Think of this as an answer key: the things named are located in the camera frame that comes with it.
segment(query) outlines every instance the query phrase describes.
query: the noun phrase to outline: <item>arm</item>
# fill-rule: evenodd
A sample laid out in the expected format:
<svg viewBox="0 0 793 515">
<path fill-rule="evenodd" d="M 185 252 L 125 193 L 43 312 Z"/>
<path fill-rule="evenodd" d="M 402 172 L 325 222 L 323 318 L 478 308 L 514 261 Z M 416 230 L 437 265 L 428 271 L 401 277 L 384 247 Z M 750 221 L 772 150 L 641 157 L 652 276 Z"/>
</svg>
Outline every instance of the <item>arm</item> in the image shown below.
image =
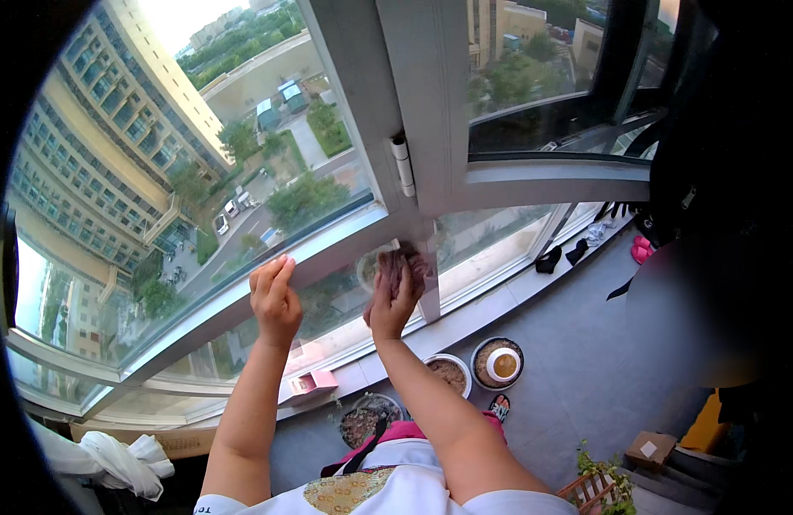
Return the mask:
<svg viewBox="0 0 793 515">
<path fill-rule="evenodd" d="M 422 292 L 412 295 L 411 273 L 402 267 L 399 297 L 377 283 L 371 329 L 388 377 L 443 467 L 451 499 L 460 505 L 494 490 L 549 493 L 511 454 L 484 415 L 437 377 L 400 339 Z"/>
<path fill-rule="evenodd" d="M 270 498 L 270 441 L 276 428 L 279 382 L 302 321 L 288 286 L 294 260 L 283 254 L 251 272 L 251 307 L 259 338 L 227 402 L 210 448 L 202 495 L 220 494 L 247 506 Z"/>
</svg>

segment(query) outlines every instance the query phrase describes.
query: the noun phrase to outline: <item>white t-shirt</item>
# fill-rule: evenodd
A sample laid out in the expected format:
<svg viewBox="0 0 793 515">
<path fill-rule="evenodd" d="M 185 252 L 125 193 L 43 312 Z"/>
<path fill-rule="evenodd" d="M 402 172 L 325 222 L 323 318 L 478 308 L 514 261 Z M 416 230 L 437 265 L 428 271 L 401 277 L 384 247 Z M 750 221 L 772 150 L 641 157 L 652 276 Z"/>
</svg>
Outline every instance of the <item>white t-shirt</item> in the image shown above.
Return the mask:
<svg viewBox="0 0 793 515">
<path fill-rule="evenodd" d="M 555 495 L 498 490 L 460 506 L 445 488 L 442 467 L 428 440 L 403 438 L 382 442 L 362 461 L 360 470 L 317 479 L 250 508 L 223 495 L 203 495 L 194 513 L 210 515 L 281 515 L 422 513 L 423 515 L 577 515 L 575 506 Z"/>
</svg>

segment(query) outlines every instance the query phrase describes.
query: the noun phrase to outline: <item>black sock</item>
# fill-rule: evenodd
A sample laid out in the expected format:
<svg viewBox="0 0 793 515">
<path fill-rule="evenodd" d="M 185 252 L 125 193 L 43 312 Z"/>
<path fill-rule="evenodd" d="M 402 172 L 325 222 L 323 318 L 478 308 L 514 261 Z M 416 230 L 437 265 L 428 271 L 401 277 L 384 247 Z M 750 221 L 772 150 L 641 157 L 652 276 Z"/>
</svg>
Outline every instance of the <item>black sock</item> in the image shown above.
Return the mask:
<svg viewBox="0 0 793 515">
<path fill-rule="evenodd" d="M 571 263 L 571 266 L 574 266 L 577 264 L 577 261 L 579 261 L 579 258 L 583 257 L 583 254 L 585 254 L 587 250 L 588 242 L 585 241 L 585 238 L 582 238 L 579 240 L 579 242 L 577 242 L 577 248 L 566 253 L 566 259 L 569 263 Z"/>
<path fill-rule="evenodd" d="M 537 272 L 554 273 L 554 267 L 561 257 L 562 247 L 556 246 L 551 252 L 545 254 L 543 257 L 537 260 L 534 264 L 534 268 Z"/>
</svg>

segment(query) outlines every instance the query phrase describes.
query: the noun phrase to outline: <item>hand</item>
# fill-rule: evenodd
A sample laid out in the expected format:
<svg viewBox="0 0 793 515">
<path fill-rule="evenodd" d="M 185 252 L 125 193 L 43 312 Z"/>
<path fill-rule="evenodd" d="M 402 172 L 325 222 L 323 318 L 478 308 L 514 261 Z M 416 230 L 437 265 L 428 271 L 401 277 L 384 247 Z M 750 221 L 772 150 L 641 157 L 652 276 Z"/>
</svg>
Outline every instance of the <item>hand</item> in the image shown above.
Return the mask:
<svg viewBox="0 0 793 515">
<path fill-rule="evenodd" d="M 251 307 L 266 345 L 289 349 L 302 322 L 302 304 L 288 286 L 295 265 L 294 258 L 282 254 L 251 272 Z"/>
<path fill-rule="evenodd" d="M 399 285 L 399 295 L 391 300 L 391 288 L 387 281 L 383 281 L 379 273 L 374 280 L 376 291 L 373 293 L 373 308 L 371 308 L 371 332 L 374 343 L 386 339 L 400 339 L 402 330 L 411 314 L 414 312 L 417 301 L 422 297 L 425 288 L 414 291 L 411 269 L 408 261 L 402 258 L 402 281 Z"/>
</svg>

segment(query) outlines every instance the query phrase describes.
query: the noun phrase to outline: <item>white cloth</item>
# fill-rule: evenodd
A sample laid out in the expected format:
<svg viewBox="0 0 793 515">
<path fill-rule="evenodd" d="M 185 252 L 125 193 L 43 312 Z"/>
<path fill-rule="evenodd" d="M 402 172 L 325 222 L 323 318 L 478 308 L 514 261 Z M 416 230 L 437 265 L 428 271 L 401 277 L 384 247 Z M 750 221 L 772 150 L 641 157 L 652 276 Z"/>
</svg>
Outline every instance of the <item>white cloth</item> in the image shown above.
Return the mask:
<svg viewBox="0 0 793 515">
<path fill-rule="evenodd" d="M 499 490 L 478 495 L 463 506 L 454 503 L 445 487 L 445 478 L 433 448 L 427 440 L 405 438 L 380 443 L 362 462 L 360 471 L 396 466 L 377 493 L 361 502 L 354 515 L 421 513 L 422 515 L 577 515 L 571 503 L 555 495 L 522 490 Z M 264 503 L 247 507 L 223 495 L 203 495 L 194 513 L 210 515 L 281 515 L 321 511 L 305 498 L 309 486 L 277 495 Z"/>
<path fill-rule="evenodd" d="M 66 476 L 91 478 L 113 489 L 129 489 L 146 500 L 162 495 L 161 477 L 173 476 L 173 463 L 156 438 L 142 435 L 132 445 L 98 431 L 88 431 L 80 443 L 31 420 L 33 433 L 51 468 Z"/>
</svg>

